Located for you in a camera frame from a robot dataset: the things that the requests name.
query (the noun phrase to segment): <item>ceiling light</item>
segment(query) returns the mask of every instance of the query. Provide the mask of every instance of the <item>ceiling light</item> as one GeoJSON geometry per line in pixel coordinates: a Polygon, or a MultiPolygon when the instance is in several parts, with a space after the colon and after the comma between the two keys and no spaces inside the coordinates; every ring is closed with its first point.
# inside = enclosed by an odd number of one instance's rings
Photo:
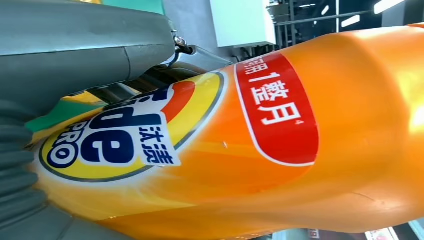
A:
{"type": "Polygon", "coordinates": [[[315,6],[315,3],[312,3],[312,4],[306,4],[306,5],[301,5],[301,6],[299,6],[299,8],[307,8],[307,7],[312,7],[312,6],[315,6]]]}
{"type": "MultiPolygon", "coordinates": [[[[340,14],[340,0],[335,0],[335,14],[340,14]]],[[[340,18],[335,19],[335,32],[340,32],[340,18]]]]}
{"type": "Polygon", "coordinates": [[[355,15],[355,16],[353,16],[351,18],[348,18],[348,19],[342,21],[341,22],[341,27],[342,28],[345,28],[345,27],[350,26],[352,24],[359,23],[360,21],[361,21],[361,16],[355,15]]]}
{"type": "Polygon", "coordinates": [[[325,15],[330,10],[330,6],[325,6],[324,9],[321,12],[321,15],[325,15]]]}
{"type": "Polygon", "coordinates": [[[394,7],[405,0],[381,0],[377,4],[374,5],[374,14],[379,14],[387,9],[394,7]]]}

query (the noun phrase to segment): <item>red label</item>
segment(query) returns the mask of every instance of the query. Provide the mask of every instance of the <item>red label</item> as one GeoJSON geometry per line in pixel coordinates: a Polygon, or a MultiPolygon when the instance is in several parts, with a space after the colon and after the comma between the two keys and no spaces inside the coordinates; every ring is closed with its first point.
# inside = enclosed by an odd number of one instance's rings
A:
{"type": "Polygon", "coordinates": [[[319,136],[305,89],[279,52],[238,63],[237,90],[257,150],[285,166],[314,164],[319,136]]]}

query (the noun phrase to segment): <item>yellow circular logo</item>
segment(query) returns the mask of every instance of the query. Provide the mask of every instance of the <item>yellow circular logo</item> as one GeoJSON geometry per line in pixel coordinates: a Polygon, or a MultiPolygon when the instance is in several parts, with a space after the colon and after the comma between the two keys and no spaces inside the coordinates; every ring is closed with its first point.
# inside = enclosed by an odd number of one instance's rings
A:
{"type": "Polygon", "coordinates": [[[105,107],[47,138],[38,150],[51,173],[78,182],[110,182],[154,167],[178,167],[179,152],[206,124],[226,88],[208,73],[105,107]]]}

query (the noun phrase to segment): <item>orange bottle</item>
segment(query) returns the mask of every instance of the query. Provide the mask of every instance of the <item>orange bottle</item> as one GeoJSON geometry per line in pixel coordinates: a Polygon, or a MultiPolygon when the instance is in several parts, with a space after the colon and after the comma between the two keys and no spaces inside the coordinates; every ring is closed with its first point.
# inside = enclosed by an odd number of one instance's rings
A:
{"type": "Polygon", "coordinates": [[[330,34],[71,119],[34,147],[38,187],[136,239],[420,218],[423,41],[419,24],[330,34]]]}

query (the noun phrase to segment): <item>orange plastic surface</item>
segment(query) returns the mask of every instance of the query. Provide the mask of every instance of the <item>orange plastic surface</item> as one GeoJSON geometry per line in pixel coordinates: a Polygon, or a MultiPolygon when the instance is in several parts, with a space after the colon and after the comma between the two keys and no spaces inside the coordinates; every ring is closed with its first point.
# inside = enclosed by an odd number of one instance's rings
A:
{"type": "MultiPolygon", "coordinates": [[[[99,198],[90,199],[86,194],[96,187],[51,183],[56,178],[43,174],[39,187],[59,206],[136,239],[250,239],[290,228],[357,233],[420,218],[422,42],[424,29],[402,26],[330,34],[280,51],[300,78],[316,120],[319,149],[312,166],[283,166],[258,153],[230,66],[221,70],[230,79],[225,97],[180,153],[182,166],[132,184],[139,194],[101,185],[99,198]],[[76,198],[61,201],[58,196],[69,191],[76,198]],[[110,201],[118,214],[84,215],[82,205],[90,201],[110,201]],[[127,212],[119,212],[124,206],[127,212]]],[[[208,89],[207,79],[194,81],[208,89]]]]}

